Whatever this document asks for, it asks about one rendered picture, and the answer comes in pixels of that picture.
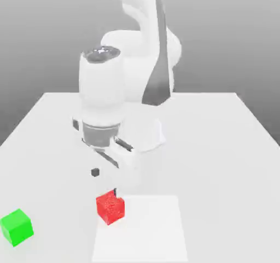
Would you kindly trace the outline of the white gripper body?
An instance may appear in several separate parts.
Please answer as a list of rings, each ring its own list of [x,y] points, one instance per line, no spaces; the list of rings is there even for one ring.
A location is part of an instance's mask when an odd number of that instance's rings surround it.
[[[94,148],[95,163],[99,164],[98,177],[113,181],[114,178],[123,181],[141,180],[141,161],[139,153],[133,148],[125,148],[119,144],[110,144],[105,148]]]

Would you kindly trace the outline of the small red cube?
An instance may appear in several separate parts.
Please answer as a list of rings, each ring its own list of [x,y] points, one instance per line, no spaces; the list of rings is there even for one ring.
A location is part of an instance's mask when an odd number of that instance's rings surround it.
[[[97,214],[110,225],[125,216],[125,201],[111,190],[96,198]]]

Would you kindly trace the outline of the small green cube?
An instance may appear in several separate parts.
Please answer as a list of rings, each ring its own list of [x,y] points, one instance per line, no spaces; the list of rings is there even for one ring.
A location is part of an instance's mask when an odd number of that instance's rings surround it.
[[[31,219],[21,209],[1,218],[0,228],[3,236],[13,247],[34,235]]]

